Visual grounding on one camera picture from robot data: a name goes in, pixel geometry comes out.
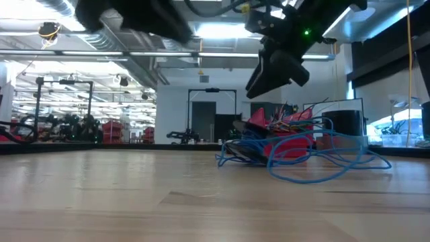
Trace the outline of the red plastic bin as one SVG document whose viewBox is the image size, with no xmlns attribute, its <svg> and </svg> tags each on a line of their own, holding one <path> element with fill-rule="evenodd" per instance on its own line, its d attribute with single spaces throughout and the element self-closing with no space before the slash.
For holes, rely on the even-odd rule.
<svg viewBox="0 0 430 242">
<path fill-rule="evenodd" d="M 308 108 L 302 112 L 287 115 L 285 112 L 279 111 L 271 120 L 265 117 L 264 109 L 259 108 L 253 112 L 248 122 L 268 128 L 275 137 L 289 138 L 293 134 L 313 130 L 311 124 L 293 124 L 297 121 L 307 121 L 312 118 L 312 108 Z M 279 158 L 299 158 L 307 153 L 307 148 L 314 144 L 312 134 L 306 134 L 305 137 L 297 137 L 292 140 L 285 141 L 276 150 L 275 156 Z"/>
</svg>

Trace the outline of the black tape roll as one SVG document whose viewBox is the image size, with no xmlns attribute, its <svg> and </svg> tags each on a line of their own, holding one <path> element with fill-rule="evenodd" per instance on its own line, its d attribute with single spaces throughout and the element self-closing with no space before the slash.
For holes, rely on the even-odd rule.
<svg viewBox="0 0 430 242">
<path fill-rule="evenodd" d="M 324 129 L 349 136 L 363 135 L 363 118 L 359 110 L 336 110 L 322 113 Z"/>
</svg>

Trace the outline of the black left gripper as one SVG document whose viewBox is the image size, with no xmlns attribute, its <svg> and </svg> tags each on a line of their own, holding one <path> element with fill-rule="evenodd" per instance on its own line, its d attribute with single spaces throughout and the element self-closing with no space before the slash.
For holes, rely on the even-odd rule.
<svg viewBox="0 0 430 242">
<path fill-rule="evenodd" d="M 104 28 L 102 15 L 110 9 L 122 16 L 121 29 L 152 33 L 187 44 L 192 31 L 172 0 L 149 0 L 152 9 L 140 0 L 78 0 L 77 21 L 90 32 Z"/>
</svg>

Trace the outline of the black frame rig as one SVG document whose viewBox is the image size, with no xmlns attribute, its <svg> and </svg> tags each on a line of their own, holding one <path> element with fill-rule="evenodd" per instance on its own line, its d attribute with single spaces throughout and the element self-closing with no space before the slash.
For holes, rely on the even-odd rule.
<svg viewBox="0 0 430 242">
<path fill-rule="evenodd" d="M 200 138 L 208 138 L 211 143 L 217 143 L 218 139 L 215 134 L 215 119 L 216 119 L 216 102 L 204 101 L 203 104 L 197 105 L 197 114 L 194 114 L 194 104 L 192 104 L 191 93 L 220 93 L 231 92 L 234 94 L 234 114 L 237 117 L 237 90 L 235 89 L 219 89 L 210 87 L 205 89 L 188 89 L 187 90 L 187 120 L 186 132 L 195 131 L 200 135 Z"/>
<path fill-rule="evenodd" d="M 33 125 L 33 133 L 34 138 L 38 138 L 38 121 L 39 121 L 39 111 L 40 111 L 40 99 L 42 93 L 42 86 L 45 83 L 58 83 L 60 85 L 74 85 L 76 81 L 61 79 L 60 81 L 45 81 L 43 77 L 36 78 L 36 84 L 38 85 L 36 92 L 36 109 L 34 114 L 34 125 Z M 87 105 L 87 119 L 85 121 L 85 129 L 79 136 L 83 138 L 83 141 L 91 141 L 95 143 L 97 141 L 97 131 L 90 133 L 91 123 L 90 115 L 91 115 L 91 102 L 93 97 L 93 82 L 92 81 L 82 81 L 84 84 L 89 85 L 89 97 L 88 97 L 88 105 Z"/>
</svg>

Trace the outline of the black bin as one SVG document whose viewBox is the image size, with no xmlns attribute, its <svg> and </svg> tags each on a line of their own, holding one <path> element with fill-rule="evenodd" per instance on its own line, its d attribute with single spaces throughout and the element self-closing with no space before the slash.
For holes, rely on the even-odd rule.
<svg viewBox="0 0 430 242">
<path fill-rule="evenodd" d="M 430 101 L 421 105 L 424 146 L 430 148 Z"/>
</svg>

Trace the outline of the long ceiling light strip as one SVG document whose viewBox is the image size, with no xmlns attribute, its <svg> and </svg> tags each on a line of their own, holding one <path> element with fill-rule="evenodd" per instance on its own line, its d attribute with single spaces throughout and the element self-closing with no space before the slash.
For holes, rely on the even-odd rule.
<svg viewBox="0 0 430 242">
<path fill-rule="evenodd" d="M 132 51 L 81 51 L 81 50 L 18 50 L 0 49 L 1 55 L 23 56 L 104 56 L 104 57 L 196 57 L 196 58 L 257 58 L 256 53 L 236 52 L 132 52 Z"/>
</svg>

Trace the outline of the black aluminium table frame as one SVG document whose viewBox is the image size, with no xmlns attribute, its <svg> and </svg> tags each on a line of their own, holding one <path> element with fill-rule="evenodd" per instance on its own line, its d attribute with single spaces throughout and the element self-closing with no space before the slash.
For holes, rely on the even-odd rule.
<svg viewBox="0 0 430 242">
<path fill-rule="evenodd" d="M 168 151 L 220 151 L 220 145 L 144 145 L 144 144 L 95 144 L 95 143 L 32 143 L 20 145 L 17 143 L 0 143 L 0 155 L 18 155 L 30 153 L 49 153 L 63 151 L 84 151 L 91 149 L 120 149 L 120 150 L 168 150 Z M 383 156 L 411 157 L 430 159 L 430 149 L 369 147 Z"/>
</svg>

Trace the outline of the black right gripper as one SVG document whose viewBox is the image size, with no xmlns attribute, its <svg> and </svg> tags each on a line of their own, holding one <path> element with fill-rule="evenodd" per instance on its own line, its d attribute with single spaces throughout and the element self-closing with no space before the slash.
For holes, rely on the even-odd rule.
<svg viewBox="0 0 430 242">
<path fill-rule="evenodd" d="M 261 43 L 266 49 L 276 50 L 272 55 L 264 48 L 259 50 L 259 62 L 245 87 L 249 99 L 290 85 L 291 80 L 304 86 L 310 73 L 294 56 L 303 56 L 314 43 L 329 38 L 325 32 L 342 13 L 367 9 L 367 0 L 303 0 L 298 7 L 275 0 L 270 3 L 282 9 L 283 18 L 253 9 L 245 24 L 247 31 L 265 36 Z"/>
</svg>

